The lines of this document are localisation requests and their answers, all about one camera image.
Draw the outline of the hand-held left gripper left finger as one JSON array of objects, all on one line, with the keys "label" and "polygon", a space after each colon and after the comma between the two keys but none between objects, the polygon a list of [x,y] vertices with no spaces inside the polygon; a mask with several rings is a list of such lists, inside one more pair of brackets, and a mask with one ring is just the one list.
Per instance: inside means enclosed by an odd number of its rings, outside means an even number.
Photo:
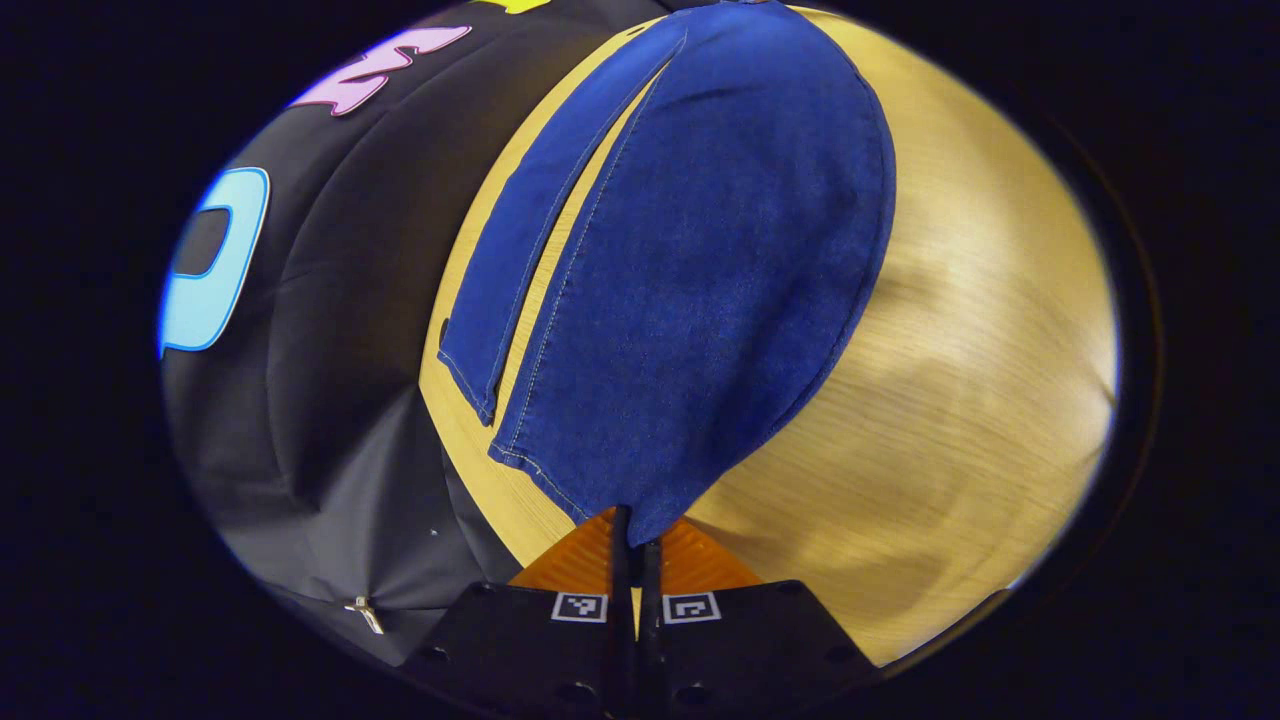
[{"label": "hand-held left gripper left finger", "polygon": [[630,511],[572,529],[509,582],[476,582],[404,664],[474,716],[627,716],[635,650]]}]

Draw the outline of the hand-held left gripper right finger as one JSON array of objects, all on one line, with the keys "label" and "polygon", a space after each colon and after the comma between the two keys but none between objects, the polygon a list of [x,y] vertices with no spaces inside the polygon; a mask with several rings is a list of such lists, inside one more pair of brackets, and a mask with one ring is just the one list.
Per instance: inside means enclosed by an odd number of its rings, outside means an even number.
[{"label": "hand-held left gripper right finger", "polygon": [[881,683],[815,593],[680,520],[643,547],[640,712],[805,716]]}]

